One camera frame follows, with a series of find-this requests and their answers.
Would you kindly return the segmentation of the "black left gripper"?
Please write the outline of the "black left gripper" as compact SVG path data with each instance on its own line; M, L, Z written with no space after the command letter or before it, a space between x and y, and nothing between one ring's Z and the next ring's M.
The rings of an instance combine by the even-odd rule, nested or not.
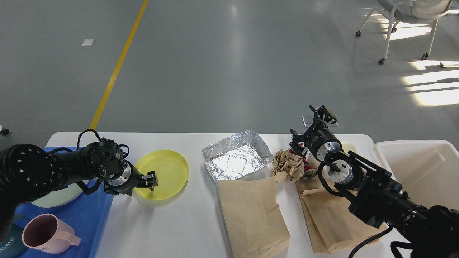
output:
M133 195L133 189L147 189L154 191L158 186L155 171L142 175L138 169L129 161L123 160L126 168L105 181L105 192L111 195Z

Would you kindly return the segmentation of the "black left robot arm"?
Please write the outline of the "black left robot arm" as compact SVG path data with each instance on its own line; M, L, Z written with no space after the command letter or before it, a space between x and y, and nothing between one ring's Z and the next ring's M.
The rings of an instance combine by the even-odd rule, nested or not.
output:
M77 184L90 195L104 184L104 192L111 195L132 195L133 189L154 191L158 186L156 172L139 172L127 160L125 145L100 137L91 129L97 141L76 149L59 147L46 152L31 144L18 144L1 151L0 200L1 240L13 224L16 208L42 198L49 193Z

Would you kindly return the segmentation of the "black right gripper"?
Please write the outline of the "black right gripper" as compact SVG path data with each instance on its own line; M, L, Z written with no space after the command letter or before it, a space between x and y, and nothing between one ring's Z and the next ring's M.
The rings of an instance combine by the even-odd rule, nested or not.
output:
M338 119L324 105L320 107L310 105L309 108L314 113L312 124L309 127L311 130L306 131L305 134L298 134L294 129L289 129L292 134L289 145L296 155L305 156L310 150L314 158L322 162L331 151L342 150L341 142L328 129L338 127Z

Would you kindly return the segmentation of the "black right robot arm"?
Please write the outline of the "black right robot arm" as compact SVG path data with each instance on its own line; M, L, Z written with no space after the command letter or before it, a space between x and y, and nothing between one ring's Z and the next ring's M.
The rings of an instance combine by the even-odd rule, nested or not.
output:
M457 258L459 238L458 210L435 205L427 209L410 200L403 186L392 179L392 173L359 154L345 153L341 142L328 129L337 123L325 106L309 106L314 113L304 134L290 129L290 147L305 156L310 152L319 161L317 175L330 194L350 202L349 212L365 224L388 229L369 237L354 247L352 258L363 246L396 229L407 242L393 241L390 250L395 258L399 249L410 249L412 258Z

